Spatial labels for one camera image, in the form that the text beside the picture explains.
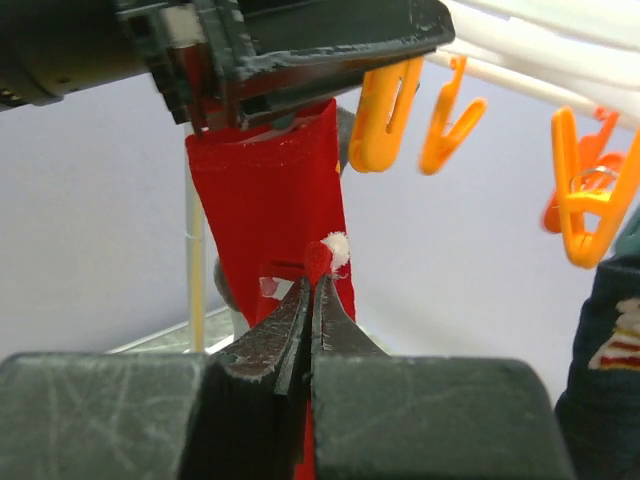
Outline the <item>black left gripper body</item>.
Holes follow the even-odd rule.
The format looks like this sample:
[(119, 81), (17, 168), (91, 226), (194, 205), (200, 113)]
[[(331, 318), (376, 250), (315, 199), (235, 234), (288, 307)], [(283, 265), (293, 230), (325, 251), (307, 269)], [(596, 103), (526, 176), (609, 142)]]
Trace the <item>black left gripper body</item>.
[(4, 1), (1, 108), (149, 73), (176, 123), (230, 127), (220, 60), (228, 11), (222, 1)]

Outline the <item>red sock with stripes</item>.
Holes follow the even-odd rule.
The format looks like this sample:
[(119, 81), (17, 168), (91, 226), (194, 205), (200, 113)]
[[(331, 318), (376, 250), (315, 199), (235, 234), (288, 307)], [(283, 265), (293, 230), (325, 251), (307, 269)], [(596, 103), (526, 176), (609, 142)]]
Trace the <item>red sock with stripes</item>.
[(315, 286), (322, 274), (333, 274), (342, 306), (347, 315), (356, 318), (355, 293), (351, 278), (350, 247), (344, 232), (329, 233), (322, 240), (307, 245), (302, 264), (273, 261), (265, 264), (259, 274), (257, 320), (271, 314), (293, 283), (304, 274), (310, 275)]

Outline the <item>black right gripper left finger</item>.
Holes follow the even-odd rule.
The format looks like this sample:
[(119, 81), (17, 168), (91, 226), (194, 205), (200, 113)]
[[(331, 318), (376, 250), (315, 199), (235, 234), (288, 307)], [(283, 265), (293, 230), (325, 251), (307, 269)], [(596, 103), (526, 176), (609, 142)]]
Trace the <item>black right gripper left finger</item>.
[(22, 353), (1, 365), (5, 479), (290, 479), (310, 285), (213, 355)]

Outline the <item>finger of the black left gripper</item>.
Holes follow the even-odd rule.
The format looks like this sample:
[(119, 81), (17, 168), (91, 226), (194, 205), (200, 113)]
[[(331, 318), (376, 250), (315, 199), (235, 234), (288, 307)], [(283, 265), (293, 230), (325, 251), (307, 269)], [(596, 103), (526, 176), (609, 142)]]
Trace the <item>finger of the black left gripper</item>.
[(359, 86), (366, 72), (451, 43), (440, 1), (222, 1), (219, 88), (248, 129)]

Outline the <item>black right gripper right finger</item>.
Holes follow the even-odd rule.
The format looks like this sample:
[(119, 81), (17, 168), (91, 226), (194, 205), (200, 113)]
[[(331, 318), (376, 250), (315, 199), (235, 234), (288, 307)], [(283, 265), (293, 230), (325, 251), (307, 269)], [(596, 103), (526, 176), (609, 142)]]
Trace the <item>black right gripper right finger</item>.
[(315, 289), (312, 379), (320, 479), (571, 479), (547, 391), (526, 363), (385, 353)]

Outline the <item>red penguin sock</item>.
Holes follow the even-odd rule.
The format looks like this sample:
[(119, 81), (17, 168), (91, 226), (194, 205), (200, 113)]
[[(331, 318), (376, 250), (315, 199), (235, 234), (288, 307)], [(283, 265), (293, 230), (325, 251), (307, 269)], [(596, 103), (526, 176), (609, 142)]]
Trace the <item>red penguin sock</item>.
[(337, 103), (301, 111), (283, 133), (263, 126), (192, 134), (186, 153), (225, 300), (255, 326), (304, 274), (307, 246), (346, 230)]

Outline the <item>white clip hanger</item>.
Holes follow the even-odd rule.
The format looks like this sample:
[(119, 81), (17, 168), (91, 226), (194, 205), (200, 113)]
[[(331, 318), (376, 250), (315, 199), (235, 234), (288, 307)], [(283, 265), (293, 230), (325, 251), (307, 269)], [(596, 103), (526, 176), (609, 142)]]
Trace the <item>white clip hanger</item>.
[(619, 113), (639, 126), (639, 4), (636, 1), (449, 1), (455, 40), (428, 55), (553, 105), (591, 116)]

